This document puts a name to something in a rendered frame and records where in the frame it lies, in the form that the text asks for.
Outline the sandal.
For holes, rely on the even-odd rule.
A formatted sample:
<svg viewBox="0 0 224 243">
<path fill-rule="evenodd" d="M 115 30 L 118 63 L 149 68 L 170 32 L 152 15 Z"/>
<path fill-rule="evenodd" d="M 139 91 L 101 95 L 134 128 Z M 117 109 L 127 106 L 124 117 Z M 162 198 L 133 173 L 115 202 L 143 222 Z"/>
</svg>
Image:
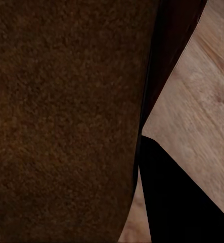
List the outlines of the sandal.
<svg viewBox="0 0 224 243">
<path fill-rule="evenodd" d="M 0 243 L 118 242 L 206 3 L 0 0 Z"/>
</svg>

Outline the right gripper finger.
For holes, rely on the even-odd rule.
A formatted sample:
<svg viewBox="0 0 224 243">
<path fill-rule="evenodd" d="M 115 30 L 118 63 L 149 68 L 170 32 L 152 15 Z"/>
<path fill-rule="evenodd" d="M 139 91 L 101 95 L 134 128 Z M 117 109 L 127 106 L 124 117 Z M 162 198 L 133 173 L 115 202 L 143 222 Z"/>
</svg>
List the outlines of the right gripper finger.
<svg viewBox="0 0 224 243">
<path fill-rule="evenodd" d="M 152 243 L 224 243 L 224 213 L 153 139 L 139 169 Z"/>
</svg>

